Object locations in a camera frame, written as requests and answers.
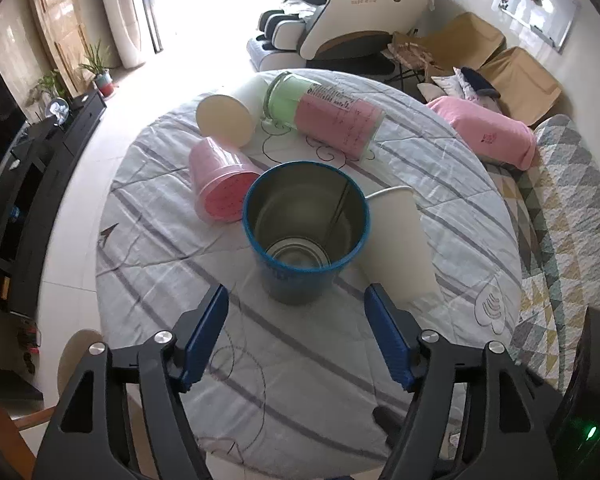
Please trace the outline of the blue black tin can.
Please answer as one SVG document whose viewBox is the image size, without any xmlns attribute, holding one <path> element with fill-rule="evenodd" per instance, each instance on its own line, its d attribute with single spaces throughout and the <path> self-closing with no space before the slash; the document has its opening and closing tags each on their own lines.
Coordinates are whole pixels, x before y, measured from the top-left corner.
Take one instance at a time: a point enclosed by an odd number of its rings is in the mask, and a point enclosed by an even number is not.
<svg viewBox="0 0 600 480">
<path fill-rule="evenodd" d="M 266 170 L 251 185 L 242 226 L 263 288 L 282 304 L 324 294 L 362 250 L 370 208 L 355 180 L 322 162 L 295 160 Z"/>
</svg>

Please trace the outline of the white paper cup near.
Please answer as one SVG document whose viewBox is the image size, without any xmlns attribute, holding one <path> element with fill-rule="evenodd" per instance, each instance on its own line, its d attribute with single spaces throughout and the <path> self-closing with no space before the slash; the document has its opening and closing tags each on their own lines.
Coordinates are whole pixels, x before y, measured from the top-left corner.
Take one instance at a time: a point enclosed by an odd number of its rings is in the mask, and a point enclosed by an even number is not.
<svg viewBox="0 0 600 480">
<path fill-rule="evenodd" d="M 366 278 L 381 284 L 402 310 L 409 302 L 441 300 L 413 190 L 395 186 L 370 194 L 366 200 L 370 234 L 356 258 Z"/>
</svg>

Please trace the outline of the pink plastic cup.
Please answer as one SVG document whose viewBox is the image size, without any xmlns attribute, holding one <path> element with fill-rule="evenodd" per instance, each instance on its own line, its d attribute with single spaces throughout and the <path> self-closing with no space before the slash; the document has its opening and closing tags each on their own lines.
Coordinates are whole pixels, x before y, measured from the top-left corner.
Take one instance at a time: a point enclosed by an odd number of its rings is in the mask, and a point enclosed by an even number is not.
<svg viewBox="0 0 600 480">
<path fill-rule="evenodd" d="M 209 222 L 240 220 L 246 195 L 261 174 L 251 160 L 207 136 L 192 147 L 188 164 L 198 217 Z"/>
</svg>

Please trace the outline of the pink green clear cup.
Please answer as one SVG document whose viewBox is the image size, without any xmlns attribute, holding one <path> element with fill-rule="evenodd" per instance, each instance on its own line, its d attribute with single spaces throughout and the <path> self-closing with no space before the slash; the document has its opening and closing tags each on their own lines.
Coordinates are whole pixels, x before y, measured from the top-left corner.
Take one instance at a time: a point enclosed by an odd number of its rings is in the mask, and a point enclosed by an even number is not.
<svg viewBox="0 0 600 480">
<path fill-rule="evenodd" d="M 268 85 L 263 114 L 354 158 L 366 153 L 385 118 L 378 105 L 291 72 Z"/>
</svg>

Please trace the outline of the cream paper cup far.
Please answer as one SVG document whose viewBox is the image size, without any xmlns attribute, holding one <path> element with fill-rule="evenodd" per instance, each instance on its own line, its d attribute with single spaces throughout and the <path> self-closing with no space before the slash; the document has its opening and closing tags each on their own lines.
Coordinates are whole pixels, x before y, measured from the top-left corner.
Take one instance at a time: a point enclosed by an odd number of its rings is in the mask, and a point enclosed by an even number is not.
<svg viewBox="0 0 600 480">
<path fill-rule="evenodd" d="M 243 148 L 263 116 L 268 83 L 260 74 L 205 96 L 197 105 L 196 122 L 203 136 L 230 148 Z"/>
</svg>

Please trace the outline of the striped white table cloth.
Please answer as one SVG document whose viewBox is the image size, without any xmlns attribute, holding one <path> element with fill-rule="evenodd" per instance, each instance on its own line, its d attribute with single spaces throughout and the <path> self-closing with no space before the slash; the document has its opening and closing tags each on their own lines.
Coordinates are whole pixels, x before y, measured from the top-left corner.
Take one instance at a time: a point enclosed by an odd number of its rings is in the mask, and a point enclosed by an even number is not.
<svg viewBox="0 0 600 480">
<path fill-rule="evenodd" d="M 380 107 L 365 154 L 262 122 L 247 159 L 259 171 L 300 160 L 331 166 L 364 195 L 410 188 L 431 254 L 400 265 L 432 272 L 437 287 L 404 308 L 453 344 L 509 344 L 520 315 L 520 255 L 483 163 L 440 116 L 395 88 L 324 70 L 308 78 Z M 377 468 L 388 450 L 373 410 L 405 414 L 411 396 L 392 380 L 364 313 L 360 266 L 370 245 L 338 248 L 333 226 L 258 235 L 237 221 L 201 218 L 189 177 L 190 151 L 202 139 L 198 106 L 190 99 L 144 127 L 112 181 L 96 266 L 106 343 L 141 344 L 223 286 L 226 321 L 204 376 L 182 400 L 198 445 L 277 478 Z"/>
</svg>

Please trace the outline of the wooden chair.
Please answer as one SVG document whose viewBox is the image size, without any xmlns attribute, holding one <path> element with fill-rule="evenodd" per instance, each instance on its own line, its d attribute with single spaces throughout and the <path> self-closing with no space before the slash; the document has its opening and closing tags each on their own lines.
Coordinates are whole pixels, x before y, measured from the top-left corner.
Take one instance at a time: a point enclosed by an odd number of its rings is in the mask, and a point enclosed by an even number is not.
<svg viewBox="0 0 600 480">
<path fill-rule="evenodd" d="M 58 402 L 0 401 L 0 479 L 140 479 L 126 386 L 137 348 L 90 341 Z"/>
</svg>

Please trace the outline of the black tv cabinet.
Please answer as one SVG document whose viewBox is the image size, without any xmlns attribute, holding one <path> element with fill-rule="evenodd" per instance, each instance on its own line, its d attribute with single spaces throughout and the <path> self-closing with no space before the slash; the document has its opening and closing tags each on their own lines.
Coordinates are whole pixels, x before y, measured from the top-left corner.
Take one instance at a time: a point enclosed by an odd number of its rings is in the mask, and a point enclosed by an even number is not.
<svg viewBox="0 0 600 480">
<path fill-rule="evenodd" d="M 0 163 L 0 399 L 40 402 L 30 380 L 40 334 L 38 291 L 65 190 L 106 102 L 92 89 L 70 100 L 60 122 L 24 125 Z"/>
</svg>

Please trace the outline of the patterned quilt sofa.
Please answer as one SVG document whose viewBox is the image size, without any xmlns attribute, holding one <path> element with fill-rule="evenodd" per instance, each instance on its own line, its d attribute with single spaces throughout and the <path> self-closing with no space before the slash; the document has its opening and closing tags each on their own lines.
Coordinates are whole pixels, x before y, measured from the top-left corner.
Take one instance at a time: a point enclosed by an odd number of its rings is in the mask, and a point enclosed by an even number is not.
<svg viewBox="0 0 600 480">
<path fill-rule="evenodd" d="M 600 310 L 600 170 L 566 115 L 534 130 L 526 171 L 486 164 L 518 242 L 522 295 L 513 357 L 567 390 L 585 313 Z"/>
</svg>

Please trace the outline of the pink towel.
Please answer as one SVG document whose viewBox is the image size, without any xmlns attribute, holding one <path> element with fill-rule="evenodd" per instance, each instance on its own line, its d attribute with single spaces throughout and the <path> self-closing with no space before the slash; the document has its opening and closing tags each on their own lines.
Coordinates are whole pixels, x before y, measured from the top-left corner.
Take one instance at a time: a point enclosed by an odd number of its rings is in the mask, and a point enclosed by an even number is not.
<svg viewBox="0 0 600 480">
<path fill-rule="evenodd" d="M 452 96 L 440 96 L 427 107 L 442 117 L 477 155 L 522 171 L 531 166 L 536 141 L 523 122 Z"/>
</svg>

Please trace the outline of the small desk fan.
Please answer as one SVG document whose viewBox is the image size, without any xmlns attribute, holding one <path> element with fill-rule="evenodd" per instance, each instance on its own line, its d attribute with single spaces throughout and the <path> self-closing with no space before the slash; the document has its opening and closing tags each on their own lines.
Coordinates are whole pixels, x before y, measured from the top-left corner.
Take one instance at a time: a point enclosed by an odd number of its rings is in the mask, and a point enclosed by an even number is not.
<svg viewBox="0 0 600 480">
<path fill-rule="evenodd" d="M 63 125 L 70 115 L 69 103 L 63 98 L 53 98 L 45 107 L 45 116 L 53 117 L 55 125 Z"/>
</svg>

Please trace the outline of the brown sofa cushion right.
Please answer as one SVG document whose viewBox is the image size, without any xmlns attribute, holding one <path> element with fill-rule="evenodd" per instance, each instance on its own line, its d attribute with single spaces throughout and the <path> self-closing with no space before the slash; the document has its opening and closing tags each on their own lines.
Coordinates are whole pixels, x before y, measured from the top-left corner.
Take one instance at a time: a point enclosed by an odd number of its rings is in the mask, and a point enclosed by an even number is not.
<svg viewBox="0 0 600 480">
<path fill-rule="evenodd" d="M 521 47 L 509 48 L 478 69 L 500 92 L 500 107 L 528 127 L 536 125 L 562 95 L 562 86 Z"/>
</svg>

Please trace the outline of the brown sofa cushion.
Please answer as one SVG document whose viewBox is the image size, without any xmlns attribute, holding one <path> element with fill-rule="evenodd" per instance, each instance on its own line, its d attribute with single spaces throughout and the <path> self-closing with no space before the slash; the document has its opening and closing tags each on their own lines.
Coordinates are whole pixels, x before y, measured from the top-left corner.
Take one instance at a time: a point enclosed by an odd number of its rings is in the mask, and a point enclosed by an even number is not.
<svg viewBox="0 0 600 480">
<path fill-rule="evenodd" d="M 478 69 L 500 92 L 500 107 L 528 127 L 536 125 L 562 95 L 562 86 L 521 47 L 509 48 Z"/>
<path fill-rule="evenodd" d="M 505 36 L 478 15 L 465 12 L 418 42 L 440 68 L 478 70 L 504 44 Z"/>
</svg>

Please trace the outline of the small folding side table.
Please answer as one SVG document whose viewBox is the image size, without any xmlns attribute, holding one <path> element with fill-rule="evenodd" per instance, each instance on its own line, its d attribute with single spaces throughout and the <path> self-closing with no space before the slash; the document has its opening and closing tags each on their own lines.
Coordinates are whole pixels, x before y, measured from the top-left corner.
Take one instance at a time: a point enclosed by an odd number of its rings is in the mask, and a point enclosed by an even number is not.
<svg viewBox="0 0 600 480">
<path fill-rule="evenodd" d="M 395 32 L 388 43 L 387 52 L 398 68 L 394 79 L 400 82 L 411 77 L 422 82 L 423 76 L 439 68 L 424 37 Z"/>
</svg>

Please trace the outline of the potted plant red pot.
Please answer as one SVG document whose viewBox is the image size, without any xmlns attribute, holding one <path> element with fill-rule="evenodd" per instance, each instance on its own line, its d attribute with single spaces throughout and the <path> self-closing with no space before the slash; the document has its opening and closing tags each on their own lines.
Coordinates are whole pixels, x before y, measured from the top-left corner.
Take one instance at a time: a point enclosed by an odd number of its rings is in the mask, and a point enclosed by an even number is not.
<svg viewBox="0 0 600 480">
<path fill-rule="evenodd" d="M 99 93 L 104 98 L 109 98 L 114 93 L 114 81 L 107 65 L 108 49 L 102 47 L 98 40 L 96 44 L 88 44 L 85 50 L 85 60 L 80 64 L 82 70 L 93 75 L 93 82 Z"/>
</svg>

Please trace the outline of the brown sofa cushion left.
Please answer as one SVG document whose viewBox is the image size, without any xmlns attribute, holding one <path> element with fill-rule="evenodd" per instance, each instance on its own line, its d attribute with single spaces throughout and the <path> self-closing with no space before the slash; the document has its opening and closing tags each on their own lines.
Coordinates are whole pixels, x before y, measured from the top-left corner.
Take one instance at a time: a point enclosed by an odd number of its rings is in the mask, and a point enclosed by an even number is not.
<svg viewBox="0 0 600 480">
<path fill-rule="evenodd" d="M 418 42 L 440 68 L 478 70 L 504 44 L 505 36 L 478 15 L 465 12 Z"/>
</svg>

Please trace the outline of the white massage chair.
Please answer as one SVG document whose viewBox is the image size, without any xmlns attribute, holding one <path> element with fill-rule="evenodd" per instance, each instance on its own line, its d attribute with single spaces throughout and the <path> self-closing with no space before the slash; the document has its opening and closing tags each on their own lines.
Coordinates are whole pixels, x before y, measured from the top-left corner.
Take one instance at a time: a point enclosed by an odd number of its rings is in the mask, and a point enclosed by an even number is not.
<svg viewBox="0 0 600 480">
<path fill-rule="evenodd" d="M 316 68 L 385 76 L 395 34 L 411 32 L 434 0 L 284 0 L 260 15 L 247 44 L 258 72 Z"/>
</svg>

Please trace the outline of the white standing air conditioner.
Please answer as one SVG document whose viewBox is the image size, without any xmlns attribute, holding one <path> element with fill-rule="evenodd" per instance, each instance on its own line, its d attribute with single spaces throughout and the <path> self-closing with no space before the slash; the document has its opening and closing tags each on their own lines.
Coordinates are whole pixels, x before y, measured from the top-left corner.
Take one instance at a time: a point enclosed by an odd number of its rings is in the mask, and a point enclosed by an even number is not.
<svg viewBox="0 0 600 480">
<path fill-rule="evenodd" d="M 142 0 L 102 0 L 102 3 L 123 67 L 132 70 L 142 66 L 150 49 Z"/>
</svg>

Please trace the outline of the wall whiteboard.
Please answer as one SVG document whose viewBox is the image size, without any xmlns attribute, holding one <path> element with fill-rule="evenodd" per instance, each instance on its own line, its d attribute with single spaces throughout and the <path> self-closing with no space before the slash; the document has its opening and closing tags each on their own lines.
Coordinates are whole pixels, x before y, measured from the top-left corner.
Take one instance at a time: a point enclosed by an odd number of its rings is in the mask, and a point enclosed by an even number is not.
<svg viewBox="0 0 600 480">
<path fill-rule="evenodd" d="M 510 27 L 531 46 L 539 41 L 562 53 L 579 14 L 577 0 L 493 0 L 491 9 L 510 19 Z"/>
</svg>

